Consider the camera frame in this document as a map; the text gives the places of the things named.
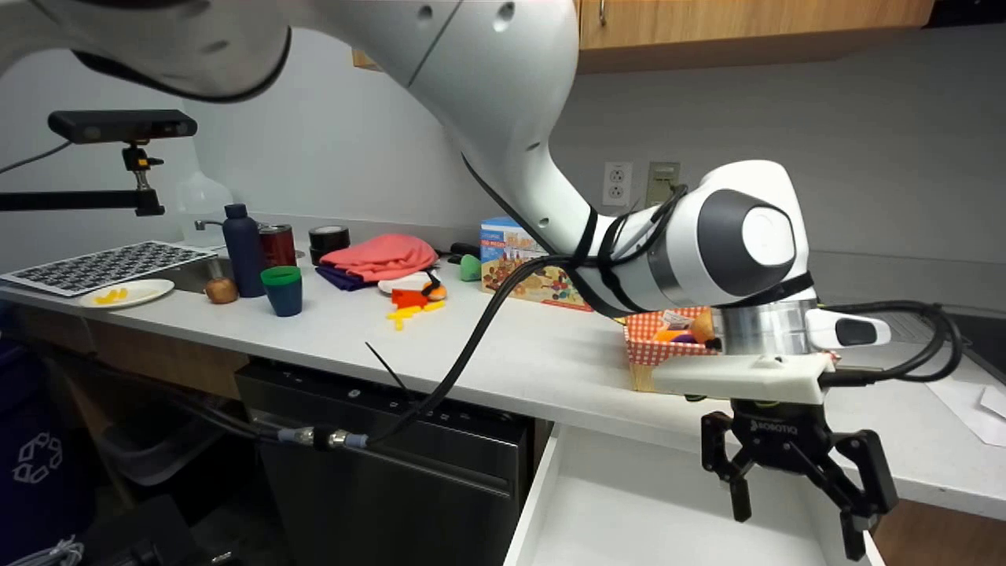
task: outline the cabinet door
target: cabinet door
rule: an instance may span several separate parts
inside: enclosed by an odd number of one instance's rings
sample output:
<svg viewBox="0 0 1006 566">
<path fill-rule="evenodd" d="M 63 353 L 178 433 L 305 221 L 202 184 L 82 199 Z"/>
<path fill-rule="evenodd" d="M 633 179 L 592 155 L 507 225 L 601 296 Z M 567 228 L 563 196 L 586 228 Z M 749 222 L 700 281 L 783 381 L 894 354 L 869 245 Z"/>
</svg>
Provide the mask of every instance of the cabinet door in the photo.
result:
<svg viewBox="0 0 1006 566">
<path fill-rule="evenodd" d="M 933 0 L 579 0 L 586 68 L 815 58 L 921 27 Z"/>
</svg>

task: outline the white wall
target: white wall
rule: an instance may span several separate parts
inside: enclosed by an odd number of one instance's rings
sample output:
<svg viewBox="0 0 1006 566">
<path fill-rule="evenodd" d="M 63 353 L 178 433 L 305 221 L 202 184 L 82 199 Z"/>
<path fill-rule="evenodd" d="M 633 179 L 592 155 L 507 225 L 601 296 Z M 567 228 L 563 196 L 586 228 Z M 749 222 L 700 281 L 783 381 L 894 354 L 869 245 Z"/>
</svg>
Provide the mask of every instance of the white wall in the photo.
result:
<svg viewBox="0 0 1006 566">
<path fill-rule="evenodd" d="M 383 71 L 352 68 L 349 48 L 314 30 L 294 30 L 268 93 L 186 110 L 202 123 L 203 172 L 257 215 L 473 237 L 479 221 L 500 213 L 422 102 Z"/>
<path fill-rule="evenodd" d="M 774 158 L 801 190 L 831 296 L 919 296 L 1006 315 L 1006 26 L 944 27 L 833 61 L 582 76 L 556 155 L 601 202 L 601 163 L 679 161 L 689 184 Z"/>
<path fill-rule="evenodd" d="M 553 148 L 594 205 L 609 158 L 633 161 L 638 184 L 648 161 L 679 161 L 695 184 L 713 163 L 776 158 L 798 181 L 828 292 L 1006 311 L 1004 61 L 1006 27 L 982 26 L 921 30 L 836 61 L 582 76 Z M 31 57 L 0 80 L 0 163 L 56 141 L 46 110 L 152 102 L 175 100 L 93 77 L 65 54 Z M 175 213 L 160 222 L 130 209 L 4 213 L 0 268 L 26 259 L 21 232 L 46 254 L 110 237 L 100 225 L 178 232 L 188 225 L 178 209 L 211 213 L 228 190 L 257 215 L 305 222 L 473 232 L 497 213 L 443 127 L 386 76 L 349 68 L 336 39 L 297 30 L 274 92 L 186 110 L 202 123 L 199 138 L 157 141 L 169 163 L 153 184 Z M 203 205 L 202 179 L 224 181 Z M 115 148 L 73 148 L 45 168 L 0 176 L 0 189 L 82 181 L 123 181 Z"/>
</svg>

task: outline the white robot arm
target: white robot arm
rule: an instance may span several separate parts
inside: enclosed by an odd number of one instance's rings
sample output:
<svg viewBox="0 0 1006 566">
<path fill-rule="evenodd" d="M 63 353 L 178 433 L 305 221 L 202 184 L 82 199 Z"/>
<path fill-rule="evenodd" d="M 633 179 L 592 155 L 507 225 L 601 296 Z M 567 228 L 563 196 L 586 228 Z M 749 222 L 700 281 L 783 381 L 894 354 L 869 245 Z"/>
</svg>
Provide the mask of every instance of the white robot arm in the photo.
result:
<svg viewBox="0 0 1006 566">
<path fill-rule="evenodd" d="M 0 27 L 0 68 L 70 48 L 93 68 L 211 100 L 268 88 L 289 27 L 355 44 L 449 127 L 545 247 L 609 258 L 607 274 L 575 274 L 607 315 L 731 305 L 809 271 L 806 222 L 776 163 L 723 167 L 672 213 L 592 209 L 550 158 L 579 54 L 570 0 L 4 0 Z"/>
<path fill-rule="evenodd" d="M 752 511 L 752 462 L 809 474 L 843 510 L 850 556 L 861 556 L 858 535 L 897 497 L 877 433 L 822 425 L 819 390 L 840 381 L 819 378 L 831 354 L 815 348 L 879 341 L 888 330 L 815 311 L 806 221 L 779 163 L 721 167 L 676 207 L 626 215 L 598 213 L 572 189 L 550 158 L 579 61 L 572 0 L 0 0 L 0 71 L 65 48 L 91 68 L 181 96 L 241 100 L 280 76 L 289 27 L 374 57 L 449 127 L 479 181 L 567 258 L 598 311 L 717 305 L 727 354 L 657 374 L 672 392 L 731 399 L 731 418 L 704 418 L 704 468 L 731 487 L 735 518 Z M 735 458 L 723 430 L 743 439 Z M 831 462 L 833 445 L 863 487 Z"/>
</svg>

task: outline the dark floor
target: dark floor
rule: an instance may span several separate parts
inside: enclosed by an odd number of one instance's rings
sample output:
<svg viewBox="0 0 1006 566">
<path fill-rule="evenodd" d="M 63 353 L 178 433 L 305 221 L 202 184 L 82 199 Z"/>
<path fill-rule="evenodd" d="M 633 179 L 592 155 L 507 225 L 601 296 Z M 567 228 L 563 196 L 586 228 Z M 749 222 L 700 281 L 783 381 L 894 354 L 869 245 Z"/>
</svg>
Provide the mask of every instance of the dark floor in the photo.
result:
<svg viewBox="0 0 1006 566">
<path fill-rule="evenodd" d="M 215 462 L 215 450 L 220 451 L 220 458 L 238 462 L 238 472 L 228 472 L 227 465 Z M 228 556 L 238 566 L 293 566 L 283 526 L 254 450 L 245 451 L 241 458 L 232 457 L 232 445 L 215 445 L 215 450 L 203 458 L 215 472 L 224 472 L 227 477 L 207 477 L 199 468 L 202 462 L 195 462 L 195 477 L 169 481 L 163 489 L 153 487 L 153 489 L 136 489 L 136 493 L 140 498 L 169 493 L 173 503 L 178 506 L 181 523 L 188 526 L 193 540 L 207 556 Z M 130 506 L 123 503 L 108 472 L 100 468 L 96 451 L 87 451 L 84 445 L 82 458 L 84 458 L 84 474 L 93 487 L 91 530 L 103 526 L 123 526 L 123 518 L 130 523 Z"/>
</svg>

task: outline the red object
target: red object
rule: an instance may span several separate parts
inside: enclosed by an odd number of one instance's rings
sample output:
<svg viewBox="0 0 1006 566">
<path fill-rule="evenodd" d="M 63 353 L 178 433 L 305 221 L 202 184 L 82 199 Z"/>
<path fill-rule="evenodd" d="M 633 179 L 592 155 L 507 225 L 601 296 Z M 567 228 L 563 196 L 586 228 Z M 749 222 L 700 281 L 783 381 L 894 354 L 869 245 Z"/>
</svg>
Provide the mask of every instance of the red object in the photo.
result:
<svg viewBox="0 0 1006 566">
<path fill-rule="evenodd" d="M 294 263 L 293 228 L 286 222 L 257 225 L 260 268 Z"/>
<path fill-rule="evenodd" d="M 424 308 L 424 305 L 430 305 L 430 299 L 424 292 L 407 292 L 407 288 L 394 288 L 389 300 L 395 300 L 395 308 L 411 308 L 411 305 Z"/>
<path fill-rule="evenodd" d="M 685 318 L 699 318 L 707 308 L 676 308 Z M 628 315 L 626 318 L 626 358 L 628 363 L 662 363 L 672 354 L 717 354 L 713 348 L 707 348 L 704 341 L 662 341 L 654 339 L 657 330 L 662 330 L 662 318 L 659 315 Z"/>
<path fill-rule="evenodd" d="M 367 243 L 326 251 L 320 263 L 333 263 L 361 275 L 364 281 L 395 280 L 436 263 L 434 245 L 407 232 L 383 232 Z"/>
</svg>

